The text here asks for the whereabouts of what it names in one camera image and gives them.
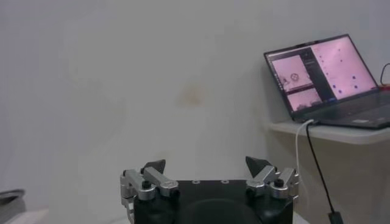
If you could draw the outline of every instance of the black cable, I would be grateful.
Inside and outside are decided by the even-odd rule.
[[[382,74],[380,75],[380,83],[384,86],[385,84],[383,83],[383,74],[385,73],[385,69],[387,66],[389,66],[390,63],[387,63],[384,65],[383,69],[382,69]]]
[[[306,125],[307,140],[309,141],[310,149],[311,149],[311,152],[313,154],[314,160],[316,162],[319,175],[321,176],[322,185],[324,185],[325,191],[327,193],[327,198],[328,198],[328,202],[329,202],[331,213],[334,214],[335,213],[335,209],[333,208],[333,205],[331,203],[332,201],[330,200],[330,197],[329,197],[328,187],[327,187],[327,184],[325,183],[324,176],[323,176],[321,168],[319,167],[319,164],[318,164],[316,153],[314,152],[313,145],[311,143],[310,134],[309,134],[309,126],[310,126],[310,124]]]

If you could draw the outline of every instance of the laptop keyboard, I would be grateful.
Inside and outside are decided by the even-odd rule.
[[[346,101],[318,111],[318,113],[315,112],[308,115],[314,119],[340,119],[389,104],[390,92],[383,91],[378,94],[371,94],[359,99]]]

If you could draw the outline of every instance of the white wall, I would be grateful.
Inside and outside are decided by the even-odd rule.
[[[108,223],[126,215],[120,172],[150,160],[167,159],[166,173],[175,179],[246,178],[245,155],[293,166],[293,139],[281,142],[266,129],[286,113],[262,53],[350,33],[378,78],[390,61],[389,6],[385,0],[4,0],[0,189],[25,188],[29,209],[50,209],[46,223]],[[351,191],[341,180],[370,177],[386,152],[317,144],[324,172],[343,170],[330,185],[340,189],[334,197],[349,223],[384,223],[385,205],[372,200],[371,185]],[[354,156],[357,150],[366,157]],[[366,158],[372,166],[356,172]],[[311,206],[303,200],[299,210],[327,223],[313,167],[303,156]]]

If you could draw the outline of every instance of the pink screen display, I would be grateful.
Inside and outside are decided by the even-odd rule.
[[[364,93],[376,87],[358,52],[348,37],[303,47],[270,56],[311,48],[337,99]],[[294,55],[272,62],[281,87],[294,111],[321,103],[310,75],[300,57]]]
[[[337,99],[376,87],[348,37],[313,45],[311,50]]]

